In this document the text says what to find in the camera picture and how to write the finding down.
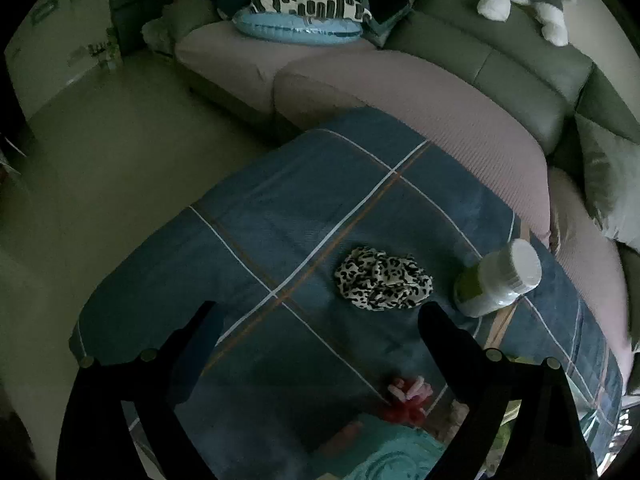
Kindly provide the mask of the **leopard print scrunchie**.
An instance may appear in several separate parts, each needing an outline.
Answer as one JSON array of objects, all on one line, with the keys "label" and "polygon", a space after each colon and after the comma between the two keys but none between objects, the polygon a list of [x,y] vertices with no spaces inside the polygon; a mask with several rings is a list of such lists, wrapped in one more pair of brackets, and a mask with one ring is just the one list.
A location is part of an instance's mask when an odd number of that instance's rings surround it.
[{"label": "leopard print scrunchie", "polygon": [[397,257],[369,246],[354,248],[334,270],[341,296],[370,312],[412,310],[430,298],[433,278],[413,256]]}]

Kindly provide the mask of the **pink white zigzag cloth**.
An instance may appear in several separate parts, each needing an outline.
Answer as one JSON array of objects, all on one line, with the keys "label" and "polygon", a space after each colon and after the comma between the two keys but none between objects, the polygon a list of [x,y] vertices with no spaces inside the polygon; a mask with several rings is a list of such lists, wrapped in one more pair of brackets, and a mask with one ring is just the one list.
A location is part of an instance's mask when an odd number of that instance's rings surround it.
[{"label": "pink white zigzag cloth", "polygon": [[422,376],[413,379],[397,378],[387,390],[402,403],[422,403],[433,394],[432,386]]}]

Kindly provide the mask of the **teal shallow cardboard box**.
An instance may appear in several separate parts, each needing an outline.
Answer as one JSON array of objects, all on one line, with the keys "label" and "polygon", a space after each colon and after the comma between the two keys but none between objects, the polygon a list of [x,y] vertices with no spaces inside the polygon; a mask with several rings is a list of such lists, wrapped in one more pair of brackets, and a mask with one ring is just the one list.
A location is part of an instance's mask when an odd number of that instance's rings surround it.
[{"label": "teal shallow cardboard box", "polygon": [[591,445],[604,416],[568,377],[555,358],[518,363],[521,402],[497,479],[595,479]]}]

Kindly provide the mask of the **red pink scrunchie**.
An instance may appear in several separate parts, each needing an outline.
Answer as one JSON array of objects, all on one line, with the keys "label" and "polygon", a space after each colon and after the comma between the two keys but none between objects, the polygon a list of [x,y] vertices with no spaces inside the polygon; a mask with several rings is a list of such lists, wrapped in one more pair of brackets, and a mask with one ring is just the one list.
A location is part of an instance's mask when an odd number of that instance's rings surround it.
[{"label": "red pink scrunchie", "polygon": [[390,424],[421,427],[426,419],[427,398],[415,396],[407,401],[396,400],[383,412],[382,419]]}]

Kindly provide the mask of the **white pill bottle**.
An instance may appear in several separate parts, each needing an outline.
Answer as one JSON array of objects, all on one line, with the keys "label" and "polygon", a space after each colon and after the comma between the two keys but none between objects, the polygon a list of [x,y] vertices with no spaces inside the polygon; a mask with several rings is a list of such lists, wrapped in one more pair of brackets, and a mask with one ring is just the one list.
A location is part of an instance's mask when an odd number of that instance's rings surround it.
[{"label": "white pill bottle", "polygon": [[458,310],[481,318],[511,304],[541,282],[538,254],[527,240],[516,238],[463,271],[454,283]]}]

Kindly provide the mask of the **blue plaid tablecloth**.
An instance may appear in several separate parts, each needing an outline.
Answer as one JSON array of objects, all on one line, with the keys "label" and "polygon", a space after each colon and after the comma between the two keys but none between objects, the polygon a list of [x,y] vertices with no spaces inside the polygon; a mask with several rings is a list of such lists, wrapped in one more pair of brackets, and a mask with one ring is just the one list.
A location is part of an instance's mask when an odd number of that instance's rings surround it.
[{"label": "blue plaid tablecloth", "polygon": [[[527,240],[540,284],[481,318],[458,276]],[[311,129],[218,183],[151,235],[91,295],[70,335],[79,370],[56,471],[140,479],[134,439],[168,479],[319,479],[318,452],[352,422],[382,419],[397,378],[433,394],[421,427],[448,446],[454,400],[419,331],[436,302],[485,350],[557,359],[604,416],[604,459],[624,372],[549,243],[437,143],[375,108]],[[434,290],[412,310],[344,299],[334,270],[356,247],[413,256]]]}]

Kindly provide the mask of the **grey square throw pillow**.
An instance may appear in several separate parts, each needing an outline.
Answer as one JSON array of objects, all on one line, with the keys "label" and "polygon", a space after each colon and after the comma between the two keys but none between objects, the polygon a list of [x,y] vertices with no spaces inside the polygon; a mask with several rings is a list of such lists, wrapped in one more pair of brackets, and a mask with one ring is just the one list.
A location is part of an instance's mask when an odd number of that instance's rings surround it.
[{"label": "grey square throw pillow", "polygon": [[576,117],[587,210],[602,234],[639,251],[639,144]]}]

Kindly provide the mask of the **grey green sofa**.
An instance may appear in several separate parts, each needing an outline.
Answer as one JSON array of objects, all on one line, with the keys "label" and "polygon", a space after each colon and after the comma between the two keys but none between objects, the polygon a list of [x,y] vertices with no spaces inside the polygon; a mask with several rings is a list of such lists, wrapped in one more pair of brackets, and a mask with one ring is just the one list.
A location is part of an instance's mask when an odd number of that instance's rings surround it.
[{"label": "grey green sofa", "polygon": [[385,44],[277,44],[241,34],[212,0],[166,6],[145,24],[196,90],[249,122],[302,129],[378,108],[437,143],[549,243],[623,370],[639,354],[639,252],[587,210],[576,117],[639,144],[638,120],[599,66],[553,47],[514,9],[503,24],[477,0],[412,0]]}]

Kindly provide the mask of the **blue shark plush cushion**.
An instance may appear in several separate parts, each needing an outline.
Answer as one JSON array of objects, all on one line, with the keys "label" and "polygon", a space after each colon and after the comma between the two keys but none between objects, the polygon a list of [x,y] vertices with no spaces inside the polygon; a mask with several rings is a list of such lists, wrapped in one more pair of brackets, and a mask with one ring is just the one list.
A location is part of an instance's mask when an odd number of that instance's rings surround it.
[{"label": "blue shark plush cushion", "polygon": [[294,14],[257,13],[243,10],[232,18],[235,28],[246,36],[281,44],[337,46],[362,36],[362,26],[349,20],[319,20]]}]

